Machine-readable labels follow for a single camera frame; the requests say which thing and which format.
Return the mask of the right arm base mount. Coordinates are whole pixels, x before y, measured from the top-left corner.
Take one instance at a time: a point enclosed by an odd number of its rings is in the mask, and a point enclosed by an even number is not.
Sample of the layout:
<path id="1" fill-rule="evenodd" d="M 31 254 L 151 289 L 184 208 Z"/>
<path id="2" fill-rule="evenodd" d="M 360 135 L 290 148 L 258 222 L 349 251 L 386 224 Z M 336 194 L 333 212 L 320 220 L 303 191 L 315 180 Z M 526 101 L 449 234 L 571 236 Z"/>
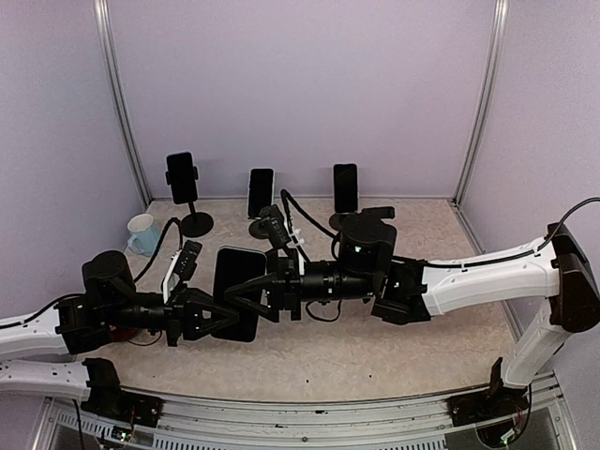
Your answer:
<path id="1" fill-rule="evenodd" d="M 455 428 L 523 412 L 529 408 L 529 404 L 524 395 L 488 397 L 484 391 L 452 396 L 447 400 Z"/>

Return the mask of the clear case phone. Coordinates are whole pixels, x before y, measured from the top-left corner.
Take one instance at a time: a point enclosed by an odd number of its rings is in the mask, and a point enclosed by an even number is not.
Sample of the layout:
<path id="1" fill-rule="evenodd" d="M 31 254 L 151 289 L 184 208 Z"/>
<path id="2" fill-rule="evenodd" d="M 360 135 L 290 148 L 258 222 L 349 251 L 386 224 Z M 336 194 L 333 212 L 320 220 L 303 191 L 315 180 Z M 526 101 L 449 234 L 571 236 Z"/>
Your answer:
<path id="1" fill-rule="evenodd" d="M 358 177 L 354 163 L 335 164 L 334 204 L 338 214 L 353 213 L 358 208 Z"/>

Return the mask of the black phone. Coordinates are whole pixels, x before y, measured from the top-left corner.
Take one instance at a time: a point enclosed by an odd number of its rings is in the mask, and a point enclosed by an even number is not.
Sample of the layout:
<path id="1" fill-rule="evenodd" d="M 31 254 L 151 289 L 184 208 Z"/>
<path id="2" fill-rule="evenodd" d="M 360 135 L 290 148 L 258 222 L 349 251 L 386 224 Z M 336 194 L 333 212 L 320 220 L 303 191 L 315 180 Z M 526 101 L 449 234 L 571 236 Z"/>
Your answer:
<path id="1" fill-rule="evenodd" d="M 217 252 L 213 299 L 227 306 L 224 293 L 227 288 L 261 277 L 266 270 L 266 256 L 253 249 L 221 247 Z M 256 337 L 258 315 L 249 310 L 235 308 L 239 322 L 211 334 L 213 338 L 249 343 Z"/>

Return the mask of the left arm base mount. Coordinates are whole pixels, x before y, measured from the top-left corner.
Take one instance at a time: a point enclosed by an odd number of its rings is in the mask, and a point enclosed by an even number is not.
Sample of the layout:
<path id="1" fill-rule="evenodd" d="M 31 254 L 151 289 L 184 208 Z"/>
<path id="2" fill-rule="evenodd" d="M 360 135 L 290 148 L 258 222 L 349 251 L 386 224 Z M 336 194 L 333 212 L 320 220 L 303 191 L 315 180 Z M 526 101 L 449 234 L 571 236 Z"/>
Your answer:
<path id="1" fill-rule="evenodd" d="M 86 412 L 110 418 L 131 426 L 155 428 L 162 412 L 163 400 L 159 397 L 129 391 L 97 390 L 82 403 Z"/>

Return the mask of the blue case phone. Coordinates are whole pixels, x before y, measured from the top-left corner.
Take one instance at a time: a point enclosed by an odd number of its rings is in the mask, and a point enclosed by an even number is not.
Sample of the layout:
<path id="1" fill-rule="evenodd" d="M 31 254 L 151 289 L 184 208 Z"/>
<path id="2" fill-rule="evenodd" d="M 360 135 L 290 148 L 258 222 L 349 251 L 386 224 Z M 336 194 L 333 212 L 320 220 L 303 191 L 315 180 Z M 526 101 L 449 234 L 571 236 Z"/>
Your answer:
<path id="1" fill-rule="evenodd" d="M 256 219 L 274 199 L 275 172 L 271 168 L 254 168 L 249 173 L 247 217 Z"/>

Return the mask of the dark teal phone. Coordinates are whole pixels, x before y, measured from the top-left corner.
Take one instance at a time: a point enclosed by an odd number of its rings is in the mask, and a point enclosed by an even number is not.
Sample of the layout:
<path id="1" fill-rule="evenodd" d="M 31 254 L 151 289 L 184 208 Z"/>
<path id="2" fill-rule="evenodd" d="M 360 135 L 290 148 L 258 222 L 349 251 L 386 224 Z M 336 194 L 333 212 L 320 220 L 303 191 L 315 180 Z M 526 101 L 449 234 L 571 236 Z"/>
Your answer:
<path id="1" fill-rule="evenodd" d="M 189 152 L 171 154 L 166 157 L 167 185 L 171 188 L 175 204 L 193 203 L 198 200 L 196 182 L 198 171 Z"/>

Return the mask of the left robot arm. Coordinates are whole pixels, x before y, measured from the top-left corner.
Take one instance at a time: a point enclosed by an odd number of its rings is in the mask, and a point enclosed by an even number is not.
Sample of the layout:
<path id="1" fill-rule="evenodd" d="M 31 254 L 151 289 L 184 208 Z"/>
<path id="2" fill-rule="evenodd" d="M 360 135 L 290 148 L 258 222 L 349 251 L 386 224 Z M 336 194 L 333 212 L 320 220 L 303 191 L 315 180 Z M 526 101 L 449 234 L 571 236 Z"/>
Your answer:
<path id="1" fill-rule="evenodd" d="M 85 291 L 53 300 L 29 316 L 1 322 L 1 388 L 27 395 L 96 402 L 113 417 L 125 415 L 131 397 L 111 361 L 86 358 L 48 363 L 45 355 L 78 355 L 114 341 L 117 330 L 162 332 L 169 346 L 198 340 L 237 323 L 238 313 L 184 283 L 172 293 L 138 292 L 126 256 L 100 253 L 82 267 Z"/>

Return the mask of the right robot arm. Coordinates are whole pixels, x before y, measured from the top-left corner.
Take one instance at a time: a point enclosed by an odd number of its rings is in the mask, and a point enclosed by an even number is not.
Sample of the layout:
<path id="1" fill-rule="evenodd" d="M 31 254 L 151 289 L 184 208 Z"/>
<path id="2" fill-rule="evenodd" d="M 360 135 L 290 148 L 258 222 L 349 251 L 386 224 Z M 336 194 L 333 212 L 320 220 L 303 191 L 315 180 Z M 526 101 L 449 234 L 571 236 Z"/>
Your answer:
<path id="1" fill-rule="evenodd" d="M 493 366 L 479 406 L 498 416 L 572 335 L 599 323 L 599 290 L 577 240 L 562 221 L 520 247 L 462 260 L 428 262 L 395 255 L 390 207 L 343 220 L 332 262 L 301 262 L 289 252 L 276 269 L 224 292 L 227 303 L 277 322 L 304 302 L 371 298 L 371 313 L 404 325 L 466 307 L 525 297 L 543 303 L 514 349 Z"/>

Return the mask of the plate phone stand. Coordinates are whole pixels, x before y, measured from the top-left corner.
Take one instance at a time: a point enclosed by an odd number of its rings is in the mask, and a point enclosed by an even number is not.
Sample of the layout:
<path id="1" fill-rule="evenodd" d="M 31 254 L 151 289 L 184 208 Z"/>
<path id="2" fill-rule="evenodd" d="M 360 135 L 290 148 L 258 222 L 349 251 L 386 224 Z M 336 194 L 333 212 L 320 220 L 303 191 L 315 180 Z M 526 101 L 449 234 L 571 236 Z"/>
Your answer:
<path id="1" fill-rule="evenodd" d="M 276 233 L 278 221 L 273 217 L 264 217 L 253 221 L 249 227 L 249 234 L 256 239 L 267 239 Z"/>
<path id="2" fill-rule="evenodd" d="M 356 213 L 347 213 L 347 214 L 339 214 L 335 213 L 328 219 L 329 227 L 339 232 L 342 229 L 343 222 L 348 219 L 356 216 Z"/>

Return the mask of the black clamp phone stand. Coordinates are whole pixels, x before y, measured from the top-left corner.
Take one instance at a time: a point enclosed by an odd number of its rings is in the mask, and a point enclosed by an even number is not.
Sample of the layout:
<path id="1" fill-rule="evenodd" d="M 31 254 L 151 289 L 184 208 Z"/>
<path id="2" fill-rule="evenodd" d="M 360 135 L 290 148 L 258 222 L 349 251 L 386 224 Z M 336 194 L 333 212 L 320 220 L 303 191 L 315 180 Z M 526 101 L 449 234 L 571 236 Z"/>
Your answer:
<path id="1" fill-rule="evenodd" d="M 166 165 L 165 178 L 173 202 L 186 204 L 189 209 L 189 214 L 181 222 L 182 234 L 190 238 L 208 234 L 213 229 L 214 220 L 208 213 L 198 212 L 195 208 L 199 173 L 193 156 L 189 152 L 171 154 L 166 156 Z"/>

